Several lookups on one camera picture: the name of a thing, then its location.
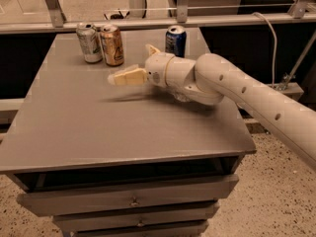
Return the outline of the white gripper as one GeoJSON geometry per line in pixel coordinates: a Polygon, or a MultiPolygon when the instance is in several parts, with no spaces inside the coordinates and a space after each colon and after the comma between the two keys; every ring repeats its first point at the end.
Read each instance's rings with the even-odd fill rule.
{"type": "Polygon", "coordinates": [[[147,44],[146,50],[148,52],[148,58],[145,61],[145,69],[139,67],[137,64],[126,67],[123,70],[117,71],[108,76],[108,82],[114,86],[135,86],[142,85],[147,81],[147,77],[150,83],[155,86],[166,88],[166,70],[168,63],[174,54],[160,52],[160,49],[147,44]]]}

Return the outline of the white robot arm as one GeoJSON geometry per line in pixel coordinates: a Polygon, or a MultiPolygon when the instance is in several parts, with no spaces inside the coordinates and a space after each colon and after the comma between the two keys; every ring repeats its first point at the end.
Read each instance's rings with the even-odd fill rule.
{"type": "Polygon", "coordinates": [[[212,106],[225,97],[256,119],[312,170],[316,170],[316,112],[247,75],[227,59],[206,53],[192,60],[152,45],[144,67],[112,73],[112,85],[149,82],[189,101],[212,106]]]}

